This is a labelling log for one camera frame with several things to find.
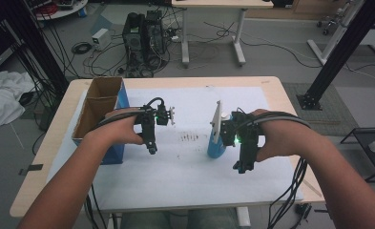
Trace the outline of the white metal stand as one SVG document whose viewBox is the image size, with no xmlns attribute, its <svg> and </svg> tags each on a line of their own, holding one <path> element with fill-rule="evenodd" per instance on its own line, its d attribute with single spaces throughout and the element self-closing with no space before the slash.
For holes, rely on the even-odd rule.
<svg viewBox="0 0 375 229">
<path fill-rule="evenodd" d="M 347 31 L 352 20 L 359 12 L 365 0 L 346 0 L 345 4 L 337 9 L 334 17 L 326 16 L 328 20 L 327 26 L 323 29 L 323 34 L 328 35 L 330 28 L 335 25 L 337 29 L 329 39 L 326 47 L 321 51 L 313 40 L 308 40 L 307 44 L 315 53 L 322 65 L 324 65 L 334 51 L 335 47 L 342 40 L 344 33 Z M 375 52 L 375 26 L 367 33 L 365 38 L 361 41 L 362 45 L 369 46 Z"/>
</svg>

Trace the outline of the thin wooden stick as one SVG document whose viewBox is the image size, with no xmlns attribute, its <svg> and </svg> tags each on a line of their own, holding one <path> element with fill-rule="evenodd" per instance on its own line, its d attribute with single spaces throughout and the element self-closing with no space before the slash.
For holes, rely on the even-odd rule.
<svg viewBox="0 0 375 229">
<path fill-rule="evenodd" d="M 302 182 L 304 183 L 310 190 L 312 190 L 318 197 L 322 198 L 323 194 L 316 189 L 311 183 L 309 183 L 306 179 Z"/>
</svg>

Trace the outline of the white-legged wooden desk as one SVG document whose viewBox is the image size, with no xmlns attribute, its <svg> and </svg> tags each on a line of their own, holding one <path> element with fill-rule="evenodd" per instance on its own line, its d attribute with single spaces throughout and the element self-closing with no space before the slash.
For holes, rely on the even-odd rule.
<svg viewBox="0 0 375 229">
<path fill-rule="evenodd" d="M 245 14 L 250 9 L 272 9 L 271 0 L 171 0 L 173 7 L 182 10 L 181 63 L 187 68 L 190 64 L 189 23 L 203 22 L 205 19 L 215 22 L 237 22 L 236 33 L 232 36 L 232 44 L 240 66 L 246 63 L 240 44 Z"/>
</svg>

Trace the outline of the white table mat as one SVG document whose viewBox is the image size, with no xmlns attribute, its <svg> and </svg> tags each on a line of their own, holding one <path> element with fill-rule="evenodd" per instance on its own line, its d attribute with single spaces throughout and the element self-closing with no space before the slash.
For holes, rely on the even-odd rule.
<svg viewBox="0 0 375 229">
<path fill-rule="evenodd" d="M 273 157 L 241 174 L 233 167 L 239 146 L 227 148 L 216 159 L 207 155 L 216 108 L 226 113 L 268 108 L 261 87 L 129 88 L 127 95 L 133 106 L 165 103 L 174 108 L 175 121 L 156 127 L 155 154 L 128 145 L 122 163 L 99 167 L 90 193 L 93 208 L 152 211 L 270 203 L 288 197 L 294 172 L 289 158 Z"/>
</svg>

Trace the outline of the person's right hand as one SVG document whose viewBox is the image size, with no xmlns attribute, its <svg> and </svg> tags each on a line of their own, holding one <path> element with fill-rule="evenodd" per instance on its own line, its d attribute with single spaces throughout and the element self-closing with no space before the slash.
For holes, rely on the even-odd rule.
<svg viewBox="0 0 375 229">
<path fill-rule="evenodd" d="M 265 144 L 257 152 L 257 162 L 275 156 L 303 156 L 312 131 L 295 121 L 271 120 L 262 122 Z"/>
</svg>

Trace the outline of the black metal post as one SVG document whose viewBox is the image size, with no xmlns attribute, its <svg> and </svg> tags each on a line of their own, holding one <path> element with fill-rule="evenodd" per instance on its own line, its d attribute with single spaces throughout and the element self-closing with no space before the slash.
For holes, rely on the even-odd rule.
<svg viewBox="0 0 375 229">
<path fill-rule="evenodd" d="M 375 0 L 365 0 L 348 26 L 342 39 L 327 58 L 321 71 L 305 94 L 298 94 L 297 99 L 303 110 L 319 110 L 320 100 L 344 66 L 350 55 L 365 38 L 375 23 Z"/>
<path fill-rule="evenodd" d="M 0 21 L 6 19 L 14 33 L 28 46 L 35 60 L 50 80 L 48 86 L 57 96 L 63 96 L 69 82 L 60 70 L 41 31 L 36 27 L 36 20 L 24 0 L 0 0 Z"/>
</svg>

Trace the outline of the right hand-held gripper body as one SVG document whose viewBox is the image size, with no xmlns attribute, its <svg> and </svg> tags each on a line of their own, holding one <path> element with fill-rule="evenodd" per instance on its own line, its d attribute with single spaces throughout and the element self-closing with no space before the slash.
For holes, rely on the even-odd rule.
<svg viewBox="0 0 375 229">
<path fill-rule="evenodd" d="M 222 112 L 222 102 L 217 102 L 216 112 Z M 259 149 L 259 135 L 260 130 L 256 124 L 252 122 L 252 118 L 249 114 L 241 111 L 234 111 L 229 114 L 231 118 L 229 120 L 223 120 L 220 122 L 220 136 L 223 145 L 227 148 L 228 146 L 235 147 L 238 143 L 240 145 L 239 159 L 244 163 L 248 159 L 256 161 L 256 154 Z"/>
</svg>

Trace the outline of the small white box device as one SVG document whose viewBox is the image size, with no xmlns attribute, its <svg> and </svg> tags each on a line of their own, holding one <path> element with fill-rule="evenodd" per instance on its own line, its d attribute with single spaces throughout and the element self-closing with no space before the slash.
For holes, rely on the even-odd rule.
<svg viewBox="0 0 375 229">
<path fill-rule="evenodd" d="M 92 36 L 92 40 L 98 51 L 103 51 L 112 42 L 112 38 L 107 29 L 100 29 Z"/>
</svg>

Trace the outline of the white cloth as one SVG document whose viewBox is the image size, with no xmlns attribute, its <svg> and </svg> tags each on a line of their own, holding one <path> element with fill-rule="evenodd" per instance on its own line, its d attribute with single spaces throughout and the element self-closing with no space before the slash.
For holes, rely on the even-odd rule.
<svg viewBox="0 0 375 229">
<path fill-rule="evenodd" d="M 19 100 L 34 89 L 28 73 L 0 72 L 0 126 L 13 122 L 25 112 Z"/>
</svg>

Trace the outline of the grey floor mat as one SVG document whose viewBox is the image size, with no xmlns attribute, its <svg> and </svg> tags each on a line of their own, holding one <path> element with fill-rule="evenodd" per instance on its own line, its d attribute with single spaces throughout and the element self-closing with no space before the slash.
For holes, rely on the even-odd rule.
<svg viewBox="0 0 375 229">
<path fill-rule="evenodd" d="M 305 94 L 310 83 L 283 83 L 282 85 L 297 115 L 307 121 L 319 134 L 344 136 L 358 127 L 358 123 L 333 85 L 324 92 L 319 101 L 320 107 L 313 110 L 304 110 L 297 98 L 298 95 Z"/>
</svg>

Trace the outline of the round white table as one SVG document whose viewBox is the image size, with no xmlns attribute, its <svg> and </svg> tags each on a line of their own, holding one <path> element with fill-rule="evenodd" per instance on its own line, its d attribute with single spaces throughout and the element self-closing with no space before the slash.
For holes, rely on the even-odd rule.
<svg viewBox="0 0 375 229">
<path fill-rule="evenodd" d="M 88 0 L 24 0 L 38 21 L 61 18 L 73 13 L 86 15 Z"/>
</svg>

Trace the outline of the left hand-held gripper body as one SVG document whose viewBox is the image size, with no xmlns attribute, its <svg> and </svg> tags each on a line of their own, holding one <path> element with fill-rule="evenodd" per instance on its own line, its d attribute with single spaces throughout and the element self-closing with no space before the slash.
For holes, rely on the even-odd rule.
<svg viewBox="0 0 375 229">
<path fill-rule="evenodd" d="M 165 105 L 158 105 L 156 109 L 144 106 L 141 108 L 141 114 L 136 116 L 135 125 L 140 124 L 142 133 L 140 136 L 145 145 L 155 145 L 155 126 L 167 126 L 168 123 L 175 124 L 174 107 L 166 109 Z"/>
</svg>

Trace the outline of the person's left hand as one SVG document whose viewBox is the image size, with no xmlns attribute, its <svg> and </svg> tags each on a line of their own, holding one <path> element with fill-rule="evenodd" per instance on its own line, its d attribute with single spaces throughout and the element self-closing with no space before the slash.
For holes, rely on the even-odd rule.
<svg viewBox="0 0 375 229">
<path fill-rule="evenodd" d="M 114 144 L 141 145 L 143 140 L 134 130 L 136 112 L 137 108 L 127 108 L 105 114 L 106 123 L 88 132 L 83 143 L 97 150 L 107 150 Z"/>
</svg>

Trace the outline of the blue bottle with white cap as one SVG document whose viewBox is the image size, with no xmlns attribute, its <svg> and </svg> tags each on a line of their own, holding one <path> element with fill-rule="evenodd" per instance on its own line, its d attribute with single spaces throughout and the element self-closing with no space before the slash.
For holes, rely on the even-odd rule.
<svg viewBox="0 0 375 229">
<path fill-rule="evenodd" d="M 208 143 L 207 155 L 210 158 L 219 158 L 225 152 L 226 147 L 223 145 L 219 130 L 220 122 L 223 120 L 229 120 L 231 115 L 224 112 L 216 112 L 213 118 L 212 131 Z"/>
</svg>

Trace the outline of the blue cardboard box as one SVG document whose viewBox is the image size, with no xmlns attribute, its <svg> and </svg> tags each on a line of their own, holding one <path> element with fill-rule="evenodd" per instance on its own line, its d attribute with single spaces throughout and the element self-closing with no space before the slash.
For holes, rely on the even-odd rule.
<svg viewBox="0 0 375 229">
<path fill-rule="evenodd" d="M 129 108 L 129 99 L 122 77 L 97 77 L 91 82 L 82 102 L 80 115 L 75 124 L 72 141 L 78 147 L 88 132 L 99 130 L 98 124 L 106 114 Z"/>
</svg>

